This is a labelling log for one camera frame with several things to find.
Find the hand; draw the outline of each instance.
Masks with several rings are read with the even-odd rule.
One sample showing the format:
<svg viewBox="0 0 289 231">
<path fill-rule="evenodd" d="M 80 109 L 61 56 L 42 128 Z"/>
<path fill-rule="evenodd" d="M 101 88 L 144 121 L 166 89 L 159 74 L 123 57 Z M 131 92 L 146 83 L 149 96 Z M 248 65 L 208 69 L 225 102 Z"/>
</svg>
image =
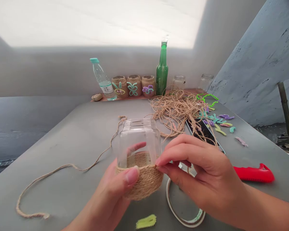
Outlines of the hand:
<svg viewBox="0 0 289 231">
<path fill-rule="evenodd" d="M 197 172 L 195 178 L 181 170 L 179 162 L 189 167 L 193 164 Z M 250 213 L 261 212 L 257 200 L 252 198 L 229 159 L 217 147 L 182 134 L 166 146 L 155 164 L 214 218 L 238 228 L 260 227 L 255 224 L 257 221 L 248 220 Z"/>
<path fill-rule="evenodd" d="M 62 231 L 114 230 L 130 204 L 124 198 L 139 178 L 134 166 L 116 175 L 117 159 L 107 168 L 95 193 L 79 215 Z"/>
</svg>

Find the green glass bottle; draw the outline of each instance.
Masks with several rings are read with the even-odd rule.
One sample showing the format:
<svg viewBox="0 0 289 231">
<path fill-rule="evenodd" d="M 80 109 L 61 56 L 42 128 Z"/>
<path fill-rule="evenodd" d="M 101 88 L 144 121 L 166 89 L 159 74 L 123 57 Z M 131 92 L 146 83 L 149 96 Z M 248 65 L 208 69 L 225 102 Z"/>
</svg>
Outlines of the green glass bottle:
<svg viewBox="0 0 289 231">
<path fill-rule="evenodd" d="M 156 95 L 165 95 L 167 87 L 168 66 L 166 64 L 167 42 L 162 42 L 160 63 L 156 68 Z"/>
</svg>

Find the gray table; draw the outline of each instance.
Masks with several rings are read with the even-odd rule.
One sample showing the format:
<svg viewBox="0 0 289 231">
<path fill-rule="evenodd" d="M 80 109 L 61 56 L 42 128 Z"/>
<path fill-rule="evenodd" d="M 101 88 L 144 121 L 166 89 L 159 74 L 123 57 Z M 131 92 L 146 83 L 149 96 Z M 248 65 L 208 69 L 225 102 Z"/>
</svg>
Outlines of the gray table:
<svg viewBox="0 0 289 231">
<path fill-rule="evenodd" d="M 234 115 L 220 103 L 214 107 L 216 114 Z M 63 169 L 36 184 L 24 195 L 21 204 L 24 212 L 48 212 L 51 214 L 49 219 L 24 219 L 17 215 L 15 205 L 18 196 L 35 178 L 63 164 L 74 163 L 82 168 L 91 165 L 108 147 L 119 121 L 118 115 L 127 115 L 130 119 L 143 118 L 151 112 L 146 99 L 85 103 L 77 107 L 0 174 L 0 230 L 51 231 L 68 225 L 90 199 L 106 167 L 115 158 L 112 152 L 118 146 L 118 138 L 113 141 L 113 150 L 106 152 L 88 172 Z M 250 185 L 289 201 L 289 155 L 238 116 L 231 122 L 237 128 L 235 133 L 227 131 L 227 137 L 219 133 L 216 137 L 232 164 L 237 167 L 258 167 L 259 163 L 265 163 L 273 171 L 275 182 Z M 158 124 L 158 128 L 167 131 L 161 124 Z M 249 147 L 241 146 L 235 136 L 245 140 Z M 168 208 L 165 196 L 167 179 L 165 176 L 160 190 L 153 195 L 131 203 L 117 230 L 134 230 L 138 219 L 152 213 L 157 216 L 157 224 L 146 230 L 189 230 L 175 219 Z M 185 219 L 193 218 L 197 212 L 195 205 L 176 186 L 171 191 L 175 210 Z M 235 230 L 209 215 L 197 229 Z"/>
</svg>

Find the bottle label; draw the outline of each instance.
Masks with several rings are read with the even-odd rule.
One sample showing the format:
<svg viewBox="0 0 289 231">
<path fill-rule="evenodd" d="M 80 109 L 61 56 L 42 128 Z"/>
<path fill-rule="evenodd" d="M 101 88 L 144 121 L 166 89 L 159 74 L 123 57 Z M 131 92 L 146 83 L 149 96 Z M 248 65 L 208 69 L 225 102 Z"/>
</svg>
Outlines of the bottle label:
<svg viewBox="0 0 289 231">
<path fill-rule="evenodd" d="M 113 88 L 112 88 L 112 85 L 109 84 L 109 85 L 105 85 L 105 86 L 100 86 L 103 93 L 104 94 L 107 94 L 107 93 L 112 93 L 113 92 Z"/>
</svg>

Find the pink fingernail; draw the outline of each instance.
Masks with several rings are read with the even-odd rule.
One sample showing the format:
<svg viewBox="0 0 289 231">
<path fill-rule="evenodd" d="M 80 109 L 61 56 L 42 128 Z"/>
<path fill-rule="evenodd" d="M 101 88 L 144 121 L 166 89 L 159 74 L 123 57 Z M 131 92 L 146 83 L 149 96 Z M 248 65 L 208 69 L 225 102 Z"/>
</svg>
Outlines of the pink fingernail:
<svg viewBox="0 0 289 231">
<path fill-rule="evenodd" d="M 155 161 L 155 165 L 158 166 L 159 163 L 160 163 L 160 157 L 157 158 L 157 160 Z"/>
<path fill-rule="evenodd" d="M 164 174 L 168 174 L 169 170 L 165 166 L 156 166 L 156 169 Z"/>
<path fill-rule="evenodd" d="M 139 177 L 139 167 L 136 165 L 132 167 L 125 175 L 128 185 L 135 183 Z"/>
</svg>

